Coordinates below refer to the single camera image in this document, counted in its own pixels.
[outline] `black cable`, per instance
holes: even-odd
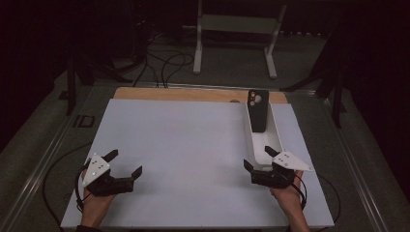
[[[83,199],[81,199],[81,196],[79,195],[79,189],[78,189],[78,180],[82,174],[82,172],[87,169],[87,164],[81,166],[81,168],[78,170],[77,174],[75,175],[74,179],[74,192],[75,192],[75,197],[76,197],[76,208],[82,213],[82,210],[84,208],[83,204]]]
[[[162,81],[163,81],[163,84],[164,84],[164,87],[165,87],[165,88],[168,88],[168,80],[169,80],[169,78],[170,78],[173,74],[175,74],[177,71],[179,71],[180,69],[182,69],[182,68],[184,67],[184,65],[181,65],[181,66],[180,66],[176,71],[174,71],[171,75],[169,75],[167,78],[164,78],[164,77],[163,77],[163,72],[164,72],[164,70],[165,70],[166,64],[169,64],[169,61],[170,61],[170,60],[172,60],[173,58],[178,57],[178,56],[180,56],[180,55],[183,56],[183,58],[184,58],[183,64],[185,64],[185,61],[186,61],[186,59],[185,59],[185,54],[176,54],[176,55],[173,55],[173,56],[169,57],[169,58],[166,60],[166,62],[163,64],[163,66],[162,66],[162,69],[161,69],[161,78],[162,78]]]
[[[306,202],[308,202],[308,190],[307,190],[307,186],[305,185],[305,182],[299,176],[295,175],[295,177],[297,177],[299,180],[301,180],[301,183],[302,183],[302,185],[304,186],[304,189],[305,189],[305,200],[306,200]]]
[[[322,178],[324,181],[326,181],[326,182],[331,186],[331,188],[334,190],[334,192],[335,192],[335,194],[336,194],[336,197],[337,197],[337,215],[336,215],[336,217],[335,217],[335,219],[334,219],[334,224],[336,224],[336,222],[337,222],[338,219],[340,218],[340,213],[341,213],[341,201],[340,201],[340,196],[338,195],[338,192],[337,192],[337,189],[335,188],[335,186],[332,185],[332,183],[331,183],[329,180],[327,180],[325,177],[323,177],[322,175],[320,175],[320,174],[317,173],[317,172],[316,172],[316,174],[317,174],[318,177],[320,177],[320,178]],[[324,231],[324,230],[326,230],[326,229],[328,229],[328,228],[329,228],[329,227],[322,228],[322,229],[318,230],[317,232],[319,232],[319,231]]]
[[[174,75],[177,71],[179,71],[180,69],[182,69],[184,66],[187,66],[187,65],[191,64],[191,63],[193,62],[193,60],[194,60],[193,56],[191,56],[191,55],[189,55],[189,54],[185,54],[185,53],[179,52],[179,51],[177,51],[177,50],[152,50],[152,51],[176,52],[176,53],[177,53],[177,54],[174,54],[174,55],[168,57],[166,60],[164,60],[164,59],[162,59],[161,57],[158,57],[158,56],[156,56],[156,55],[154,55],[154,54],[152,54],[152,53],[150,53],[150,52],[147,52],[148,55],[150,55],[150,56],[152,56],[152,57],[154,57],[154,58],[156,58],[156,59],[161,60],[161,61],[164,62],[164,64],[162,65],[162,68],[161,68],[161,81],[162,81],[162,85],[163,85],[164,88],[168,88],[168,81],[169,81],[169,78],[170,78],[172,75]],[[172,60],[172,59],[174,59],[175,57],[178,57],[178,56],[182,56],[182,57],[183,57],[184,61],[183,61],[182,63],[173,63],[173,62],[170,62],[170,60]],[[165,77],[165,76],[164,76],[164,70],[165,70],[165,67],[166,67],[167,65],[178,66],[178,69],[177,69],[176,71],[174,71],[172,74],[170,74],[170,75],[168,75],[167,77]]]
[[[69,151],[68,153],[64,154],[62,157],[60,157],[59,159],[57,159],[53,164],[51,164],[50,167],[48,168],[48,170],[45,172],[45,175],[44,175],[44,178],[43,178],[43,187],[42,187],[43,201],[44,201],[44,204],[45,204],[45,206],[47,207],[48,211],[49,211],[50,214],[52,215],[54,221],[57,223],[57,226],[59,227],[60,231],[64,231],[64,229],[60,227],[60,224],[61,224],[60,219],[57,217],[57,215],[56,215],[56,214],[54,213],[54,211],[51,209],[51,206],[49,205],[49,203],[48,203],[48,201],[47,201],[47,198],[46,198],[46,194],[45,194],[45,184],[46,184],[48,175],[50,174],[51,169],[52,169],[60,160],[62,160],[63,158],[67,157],[68,155],[70,155],[70,154],[72,154],[72,153],[74,153],[74,152],[76,152],[76,151],[78,151],[78,150],[80,150],[80,149],[82,149],[82,148],[85,148],[85,147],[87,147],[87,146],[89,146],[89,145],[91,145],[91,144],[92,144],[92,142],[86,143],[86,144],[81,145],[81,146],[79,146],[79,147],[77,147],[77,148],[75,148],[75,149]]]
[[[145,55],[144,57],[144,61],[145,61],[145,65],[144,68],[142,69],[142,71],[139,73],[138,77],[136,78],[135,82],[133,83],[132,87],[135,87],[136,82],[138,82],[138,80],[142,77],[142,75],[144,74],[145,70],[147,69],[148,66],[148,60],[147,60],[147,56]]]

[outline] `human hand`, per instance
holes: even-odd
[[[295,172],[293,184],[300,189],[303,171]],[[287,188],[270,188],[271,194],[277,199],[283,212],[289,219],[290,227],[294,232],[309,231],[301,205],[301,195],[292,186]]]
[[[293,184],[299,189],[303,171],[295,172]],[[297,210],[302,210],[301,195],[292,186],[287,188],[270,188],[271,194],[277,199],[280,207],[288,214]]]
[[[82,178],[84,178],[86,172],[87,170],[82,172]],[[94,228],[99,227],[115,196],[95,196],[87,188],[84,188],[84,208],[81,225]]]

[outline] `white tabletop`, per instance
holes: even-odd
[[[250,183],[244,103],[111,100],[89,152],[118,149],[111,175],[143,173],[134,191],[120,194],[102,226],[123,228],[266,228],[287,219],[268,188]],[[272,104],[284,149],[312,165],[290,104]],[[304,210],[311,227],[332,226],[314,172]],[[75,227],[81,214],[72,197],[62,227]]]

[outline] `metal frame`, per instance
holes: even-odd
[[[243,17],[231,15],[214,15],[202,13],[202,0],[198,0],[198,18],[196,27],[196,50],[193,61],[193,73],[201,73],[202,63],[202,30],[215,30],[227,32],[249,32],[272,35],[271,43],[265,47],[264,53],[268,66],[269,77],[278,77],[272,51],[278,39],[279,29],[283,20],[286,5],[282,5],[278,18]]]

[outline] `wire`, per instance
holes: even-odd
[[[299,180],[301,180],[301,183],[302,183],[302,185],[304,186],[304,189],[305,189],[305,200],[306,200],[306,202],[308,202],[308,190],[307,190],[307,186],[305,185],[305,182],[299,176],[295,175],[295,177],[298,178]]]
[[[68,155],[71,155],[72,153],[74,153],[74,152],[76,152],[76,151],[78,151],[78,150],[80,150],[80,149],[83,149],[83,148],[85,148],[85,147],[87,147],[87,146],[89,146],[89,145],[91,145],[91,144],[92,144],[92,142],[86,143],[86,144],[81,145],[81,146],[79,146],[79,147],[77,147],[77,148],[75,148],[75,149],[69,151],[68,153],[64,154],[62,157],[60,157],[60,158],[57,159],[53,164],[50,165],[50,167],[48,168],[48,170],[46,171],[46,173],[45,173],[45,175],[44,175],[44,178],[43,178],[43,187],[42,187],[43,201],[44,201],[44,204],[45,204],[45,206],[47,207],[48,211],[50,212],[51,216],[53,217],[54,221],[56,222],[57,226],[59,227],[60,231],[64,231],[64,229],[63,229],[62,227],[60,227],[60,224],[61,224],[60,219],[57,217],[57,215],[56,215],[56,214],[54,213],[54,211],[51,209],[51,206],[49,205],[49,203],[48,203],[48,201],[47,201],[47,198],[46,198],[46,194],[45,194],[45,184],[46,184],[48,175],[50,174],[51,169],[52,169],[59,161],[61,161],[63,158],[65,158],[65,157],[67,157]]]
[[[150,56],[152,56],[152,57],[154,57],[154,58],[156,58],[156,59],[159,59],[159,60],[161,60],[161,61],[164,62],[164,64],[162,65],[162,68],[161,68],[161,81],[162,81],[162,85],[163,85],[164,88],[168,88],[168,81],[169,81],[169,78],[170,78],[172,75],[174,75],[177,71],[179,71],[180,69],[182,69],[184,66],[187,66],[187,65],[189,65],[189,64],[191,64],[191,63],[193,62],[193,56],[191,56],[191,55],[189,55],[189,54],[182,53],[182,52],[177,51],[177,50],[152,50],[152,51],[176,52],[176,53],[177,53],[177,54],[171,55],[171,56],[168,57],[166,60],[164,60],[164,59],[162,59],[162,58],[160,58],[160,57],[158,57],[158,56],[156,56],[156,55],[154,55],[154,54],[152,54],[152,53],[150,53],[150,52],[147,51],[147,54],[148,54],[148,55],[150,55]],[[178,57],[178,56],[182,56],[182,57],[183,57],[184,61],[183,61],[182,63],[173,63],[173,62],[170,62],[172,59],[174,59],[174,58],[176,58],[176,57]],[[166,67],[167,65],[178,66],[178,69],[177,69],[176,71],[174,71],[172,74],[170,74],[170,75],[168,75],[167,77],[165,77],[164,71],[165,71],[165,67]]]
[[[144,57],[144,61],[145,61],[145,65],[144,68],[142,69],[142,71],[139,73],[138,77],[136,78],[135,82],[133,83],[132,87],[135,87],[136,82],[138,82],[138,80],[142,77],[142,75],[144,74],[145,70],[147,69],[148,66],[148,60],[147,60],[147,56],[145,55]]]
[[[320,174],[317,173],[317,172],[316,172],[316,174],[317,174],[318,177],[322,178],[325,182],[327,182],[327,183],[331,186],[331,188],[334,190],[334,192],[335,192],[335,194],[336,194],[336,197],[337,197],[337,215],[336,215],[336,217],[335,217],[335,219],[334,219],[334,223],[336,223],[336,222],[338,221],[338,219],[340,218],[340,214],[341,214],[341,201],[340,201],[340,196],[338,195],[338,192],[337,192],[337,189],[335,188],[335,186],[332,185],[332,183],[331,183],[329,180],[327,180],[325,177],[323,177],[322,175],[320,175]],[[328,229],[328,228],[329,228],[329,227],[325,227],[325,228],[323,228],[323,229],[318,230],[317,232],[319,232],[319,231],[324,231],[324,230],[326,230],[326,229]]]

